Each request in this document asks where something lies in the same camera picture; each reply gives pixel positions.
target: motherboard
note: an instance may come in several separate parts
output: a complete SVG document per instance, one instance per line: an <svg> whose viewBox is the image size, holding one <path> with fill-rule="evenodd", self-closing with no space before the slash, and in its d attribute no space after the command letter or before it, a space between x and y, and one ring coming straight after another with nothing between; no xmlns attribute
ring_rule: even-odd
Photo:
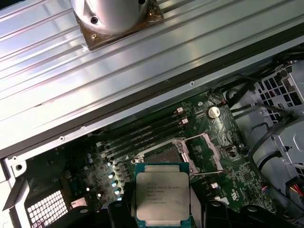
<svg viewBox="0 0 304 228"><path fill-rule="evenodd" d="M121 200L134 181L135 164L188 162L199 198L218 200L235 211L243 205L276 209L247 160L237 123L223 94L204 92L122 126L109 125L65 145L69 202L85 198L100 210Z"/></svg>

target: power supply cable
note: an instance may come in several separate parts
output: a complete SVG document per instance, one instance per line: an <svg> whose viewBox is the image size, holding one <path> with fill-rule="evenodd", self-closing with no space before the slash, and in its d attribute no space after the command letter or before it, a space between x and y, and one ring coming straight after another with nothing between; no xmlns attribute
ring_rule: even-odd
<svg viewBox="0 0 304 228"><path fill-rule="evenodd" d="M228 106L229 107L234 106L245 95L245 93L254 86L256 82L258 82L264 77L273 74L276 71L276 68L279 67L280 65L286 64L289 61L304 59L304 51L302 49L293 50L292 52L287 54L289 55L286 55L284 57L282 57L281 55L275 56L270 64L266 65L257 72L251 74L250 77L255 78L256 80L255 81L250 80L249 82L246 82L243 85L243 87L236 94L234 94L234 96L228 101Z"/></svg>
<svg viewBox="0 0 304 228"><path fill-rule="evenodd" d="M261 147L261 145L269 139L271 136L273 136L276 132L282 130L288 123L290 123L292 120L292 116L289 114L287 116L284 116L283 119L275 124L272 128L270 128L266 134L264 134L255 144L253 149L250 151L250 154L247 156L247 159L250 161L252 164L252 168L260 175L261 179L263 182L265 182L269 189L274 190L277 192L282 198L284 198L286 201L292 203L297 207L302 213L304 213L304 209L301 208L299 205L297 205L294 201L292 201L290 198L288 198L285 194L281 192L278 188L276 188L266 177L265 175L261 172L261 170L258 168L257 164L255 163L253 159L253 155L257 152L257 150Z"/></svg>
<svg viewBox="0 0 304 228"><path fill-rule="evenodd" d="M249 108L252 108L252 107L264 107L268 110L271 110L273 112L277 112L277 113L280 113L281 115L287 115L288 112L284 109L281 109L281 108L276 108L276 107L273 107L273 106L270 106L270 105L267 105L267 104L262 104L262 103L253 103L253 104L247 104L243 107L240 107L240 108L235 108L235 109L231 109L231 112L232 113L236 113L236 112L240 112L240 111L244 111L244 110L247 110Z"/></svg>
<svg viewBox="0 0 304 228"><path fill-rule="evenodd" d="M256 81L256 79L250 75L243 75L243 74L232 75L230 77L225 78L223 81L221 81L219 84L217 84L213 89L211 89L210 94L213 94L218 88L220 88L222 85L224 85L227 81L229 81L235 77L240 77L240 78L245 78L245 79L249 79L252 81Z"/></svg>
<svg viewBox="0 0 304 228"><path fill-rule="evenodd" d="M247 138L250 139L250 136L251 136L252 132L253 132L256 128L262 127L262 126L264 126L264 125L266 125L267 130L270 129L268 123L266 123L266 122L259 123L259 124L255 125L255 126L253 126L253 127L251 128L251 130L250 130L250 132L249 132Z"/></svg>
<svg viewBox="0 0 304 228"><path fill-rule="evenodd" d="M300 212L303 213L304 215L304 209L301 208L299 205L297 205L294 201L292 201L290 198L288 198L285 194L283 194L281 192L281 190L279 190L276 186L274 186L265 176L264 174L258 169L254 159L252 156L248 156L247 157L248 160L250 161L250 163L252 164L252 168L259 174L259 176L261 177L262 181L267 183L268 187L270 190L274 190L279 196L281 196L282 198L284 198L286 201L288 201L289 203L293 204Z"/></svg>
<svg viewBox="0 0 304 228"><path fill-rule="evenodd" d="M276 151L265 157L258 166L259 170L262 170L263 166L272 158L280 158L282 157L280 151Z"/></svg>
<svg viewBox="0 0 304 228"><path fill-rule="evenodd" d="M300 222L302 219L304 219L304 215L297 218L295 221L292 222L292 224L296 224L296 223Z"/></svg>
<svg viewBox="0 0 304 228"><path fill-rule="evenodd" d="M293 119L293 117L291 116L291 114L289 114L289 115L284 116L281 121L279 121L278 123L273 125L273 127L270 128L269 131L267 131L266 134L264 134L257 141L257 143L255 144L253 149L250 151L249 156L253 157L253 155L257 152L257 150L261 147L261 145L263 145L264 142L266 142L267 139L269 139L271 136L273 136L276 132L282 130L288 123L291 122L292 119Z"/></svg>

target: ventilation grille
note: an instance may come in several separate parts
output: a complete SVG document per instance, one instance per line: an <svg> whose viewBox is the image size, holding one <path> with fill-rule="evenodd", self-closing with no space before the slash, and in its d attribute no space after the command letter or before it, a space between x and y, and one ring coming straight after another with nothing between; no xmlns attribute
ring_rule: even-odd
<svg viewBox="0 0 304 228"><path fill-rule="evenodd" d="M256 84L258 94L265 105L285 109L302 104L290 75L284 72L267 77ZM274 124L280 120L279 113L271 110L268 110L268 113Z"/></svg>
<svg viewBox="0 0 304 228"><path fill-rule="evenodd" d="M61 191L57 191L28 208L32 228L44 228L67 213Z"/></svg>
<svg viewBox="0 0 304 228"><path fill-rule="evenodd" d="M304 164L303 163L294 163L294 168L298 173L299 177L304 180Z"/></svg>

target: screw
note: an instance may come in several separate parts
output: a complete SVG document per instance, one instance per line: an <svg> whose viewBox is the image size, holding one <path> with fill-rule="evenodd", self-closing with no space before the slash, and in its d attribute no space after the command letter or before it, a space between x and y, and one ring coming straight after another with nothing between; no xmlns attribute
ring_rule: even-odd
<svg viewBox="0 0 304 228"><path fill-rule="evenodd" d="M17 170L17 171L22 170L22 165L16 165L16 170Z"/></svg>
<svg viewBox="0 0 304 228"><path fill-rule="evenodd" d="M91 18L91 23L92 24L97 24L97 22L98 22L98 18L97 17L92 17Z"/></svg>
<svg viewBox="0 0 304 228"><path fill-rule="evenodd" d="M285 78L285 77L287 77L287 76L288 76L288 73L287 73L287 71L285 71L285 70L282 70L282 71L280 72L280 76L281 76L282 78Z"/></svg>
<svg viewBox="0 0 304 228"><path fill-rule="evenodd" d="M219 202L212 202L211 204L212 204L212 206L214 206L214 207L219 207L219 206L220 206L220 203L219 203Z"/></svg>
<svg viewBox="0 0 304 228"><path fill-rule="evenodd" d="M80 213L87 213L89 210L88 209L82 209L80 210Z"/></svg>
<svg viewBox="0 0 304 228"><path fill-rule="evenodd" d="M254 207L247 207L247 210L249 210L250 212L256 212L257 209Z"/></svg>
<svg viewBox="0 0 304 228"><path fill-rule="evenodd" d="M265 114L265 109L260 110L258 113L260 113L260 115L264 115Z"/></svg>

